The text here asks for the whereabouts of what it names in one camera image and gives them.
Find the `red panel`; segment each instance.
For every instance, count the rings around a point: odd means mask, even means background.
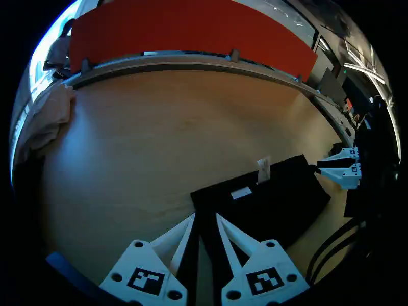
[[[307,80],[317,55],[268,16],[232,0],[115,0],[81,16],[72,29],[71,69],[157,50],[229,54]]]

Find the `screw hole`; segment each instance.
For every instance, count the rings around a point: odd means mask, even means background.
[[[227,292],[226,297],[227,299],[230,299],[230,300],[237,300],[241,297],[241,292],[236,291],[236,290],[231,290]]]
[[[182,293],[180,291],[177,291],[177,290],[170,290],[167,293],[167,296],[169,297],[169,299],[172,299],[172,300],[178,300],[178,299],[181,299],[183,297]]]
[[[295,274],[289,274],[286,279],[288,280],[288,282],[295,282],[297,280],[297,276]]]
[[[143,304],[141,302],[138,302],[138,301],[129,301],[127,303],[130,304],[130,305],[143,306]]]
[[[122,280],[122,275],[119,273],[113,273],[111,275],[111,279],[113,279],[115,282],[120,282]]]

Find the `wire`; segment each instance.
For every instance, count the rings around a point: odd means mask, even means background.
[[[340,242],[338,245],[336,245],[329,253],[327,253],[327,255],[322,259],[320,264],[317,266],[317,268],[315,270],[315,273],[313,273],[313,276],[312,276],[312,278],[310,279],[310,282],[309,282],[310,285],[313,285],[315,283],[316,278],[320,273],[320,270],[323,268],[323,266],[326,264],[326,262],[330,258],[332,258],[332,256],[334,254],[336,254],[338,251],[345,248],[350,243],[354,242],[356,240],[358,234],[359,234],[358,232],[351,234],[349,237],[347,237],[342,242]]]
[[[308,270],[306,272],[306,281],[310,284],[310,279],[312,277],[313,267],[320,255],[338,238],[340,238],[344,233],[351,230],[353,227],[359,224],[359,221],[355,218],[349,220],[341,228],[335,231],[323,244],[317,249],[312,259],[310,260]]]

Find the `black background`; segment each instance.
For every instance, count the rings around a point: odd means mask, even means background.
[[[360,26],[372,43],[388,74],[395,96],[395,108],[402,140],[406,130],[406,4],[405,1],[337,0],[344,10]],[[2,2],[2,123],[1,174],[2,174],[2,296],[6,304],[41,302],[42,304],[79,304],[84,298],[68,282],[59,277],[32,243],[31,228],[27,222],[29,203],[16,203],[9,176],[8,134],[12,106],[20,77],[47,29],[57,16],[69,6],[66,0],[28,1],[6,0]],[[402,142],[403,157],[406,144]],[[378,231],[378,252],[370,257],[368,266],[359,261],[347,261],[339,269],[318,283],[315,290],[291,300],[288,304],[306,302],[315,304],[345,304],[364,302],[399,304],[404,275],[402,225],[406,193],[405,160],[402,160],[397,190],[389,193],[387,211]],[[376,279],[391,279],[388,285]]]

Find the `white cloth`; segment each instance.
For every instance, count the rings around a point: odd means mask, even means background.
[[[48,51],[47,60],[50,64],[66,65],[68,62],[67,56],[69,52],[69,43],[71,36],[59,37],[51,45]]]
[[[26,161],[37,150],[57,137],[60,125],[70,118],[70,102],[75,97],[72,86],[56,85],[39,98],[30,109],[18,138],[14,165]]]

